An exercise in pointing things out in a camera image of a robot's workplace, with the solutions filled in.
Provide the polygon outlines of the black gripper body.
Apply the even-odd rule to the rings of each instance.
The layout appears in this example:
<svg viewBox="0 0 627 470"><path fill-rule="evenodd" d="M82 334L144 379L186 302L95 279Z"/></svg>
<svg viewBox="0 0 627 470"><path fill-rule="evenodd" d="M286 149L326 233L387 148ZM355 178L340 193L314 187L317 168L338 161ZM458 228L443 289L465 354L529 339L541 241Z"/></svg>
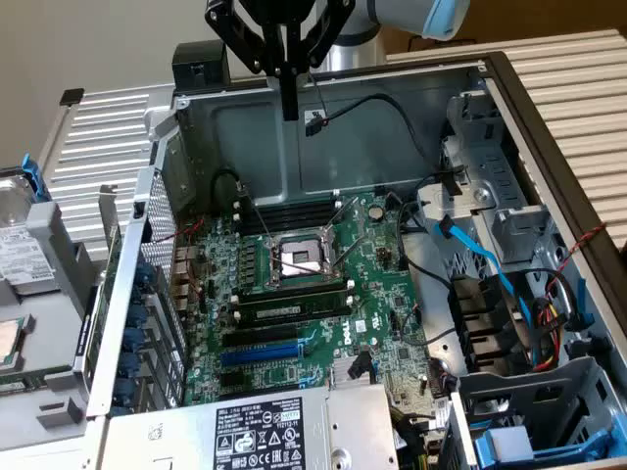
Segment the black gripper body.
<svg viewBox="0 0 627 470"><path fill-rule="evenodd" d="M251 20L259 26L300 25L308 21L312 9L316 10L316 24L322 28L344 26L344 3L327 1L317 7L315 1L256 1L241 0L240 4Z"/></svg>

